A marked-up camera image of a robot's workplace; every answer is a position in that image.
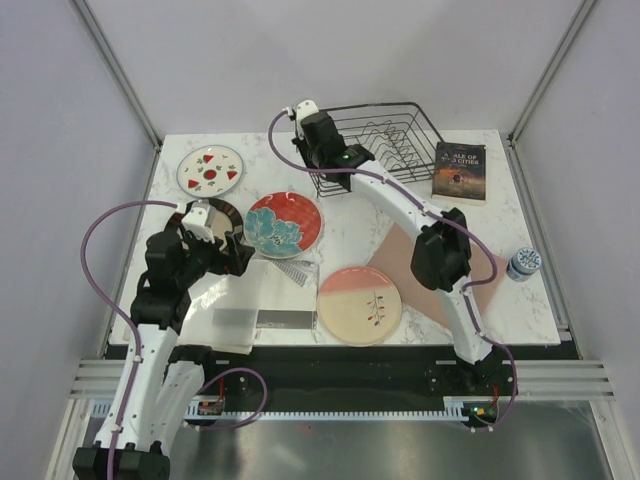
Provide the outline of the black wire dish rack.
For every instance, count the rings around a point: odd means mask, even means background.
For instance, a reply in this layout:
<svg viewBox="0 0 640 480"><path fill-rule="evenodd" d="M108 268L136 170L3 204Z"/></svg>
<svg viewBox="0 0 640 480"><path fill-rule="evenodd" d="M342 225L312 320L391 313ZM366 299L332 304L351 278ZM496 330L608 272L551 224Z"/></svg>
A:
<svg viewBox="0 0 640 480"><path fill-rule="evenodd" d="M369 150L403 184L430 181L441 135L422 107L410 101L327 107L348 145Z"/></svg>

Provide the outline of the red blue flower plate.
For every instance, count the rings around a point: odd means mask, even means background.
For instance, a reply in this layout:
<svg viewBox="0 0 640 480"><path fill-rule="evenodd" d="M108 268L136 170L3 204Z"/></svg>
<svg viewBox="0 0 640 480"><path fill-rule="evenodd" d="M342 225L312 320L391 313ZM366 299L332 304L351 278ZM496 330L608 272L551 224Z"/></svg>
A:
<svg viewBox="0 0 640 480"><path fill-rule="evenodd" d="M296 192L276 192L248 210L244 236L262 256L290 259L314 246L322 228L322 214L312 200Z"/></svg>

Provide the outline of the pink cream leaf plate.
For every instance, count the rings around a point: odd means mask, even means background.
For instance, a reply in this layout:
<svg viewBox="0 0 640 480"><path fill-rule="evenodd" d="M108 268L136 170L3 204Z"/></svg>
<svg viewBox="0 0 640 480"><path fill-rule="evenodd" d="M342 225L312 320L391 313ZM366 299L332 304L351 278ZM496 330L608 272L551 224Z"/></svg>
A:
<svg viewBox="0 0 640 480"><path fill-rule="evenodd" d="M355 347L383 343L399 326L402 308L394 283L366 266L332 273L317 294L322 326L336 340Z"/></svg>

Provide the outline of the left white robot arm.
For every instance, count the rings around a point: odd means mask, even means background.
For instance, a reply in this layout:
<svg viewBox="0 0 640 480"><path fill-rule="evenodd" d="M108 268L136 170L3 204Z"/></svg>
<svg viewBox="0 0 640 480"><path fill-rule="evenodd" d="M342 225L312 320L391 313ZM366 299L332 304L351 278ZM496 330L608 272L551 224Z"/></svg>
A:
<svg viewBox="0 0 640 480"><path fill-rule="evenodd" d="M191 305L189 289L207 273L243 275L254 252L232 233L208 242L179 228L147 240L125 365L93 444L75 452L78 478L168 478L171 447L189 404L220 378L208 349L177 344Z"/></svg>

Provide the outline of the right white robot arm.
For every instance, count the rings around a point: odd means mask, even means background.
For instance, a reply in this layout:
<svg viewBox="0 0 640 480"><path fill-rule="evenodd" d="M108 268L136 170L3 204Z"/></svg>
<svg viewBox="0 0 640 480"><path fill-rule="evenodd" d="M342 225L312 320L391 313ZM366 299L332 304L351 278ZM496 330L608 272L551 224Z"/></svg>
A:
<svg viewBox="0 0 640 480"><path fill-rule="evenodd" d="M397 182L373 153L348 145L333 118L315 107L288 110L295 123L292 143L306 170L368 200L388 215L413 242L410 270L424 288L436 292L449 319L458 381L467 392L483 392L494 381L500 354L484 338L472 292L472 256L464 214L437 213L435 207Z"/></svg>

